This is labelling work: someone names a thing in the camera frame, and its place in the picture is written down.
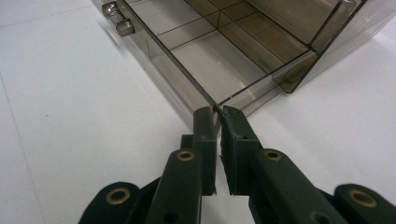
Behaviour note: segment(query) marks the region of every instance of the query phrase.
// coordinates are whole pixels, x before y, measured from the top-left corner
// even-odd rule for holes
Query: drawer handle
[[[102,5],[103,15],[111,20],[116,26],[117,33],[120,36],[132,35],[135,33],[134,25],[130,19],[127,19],[120,11],[116,2],[110,2]]]

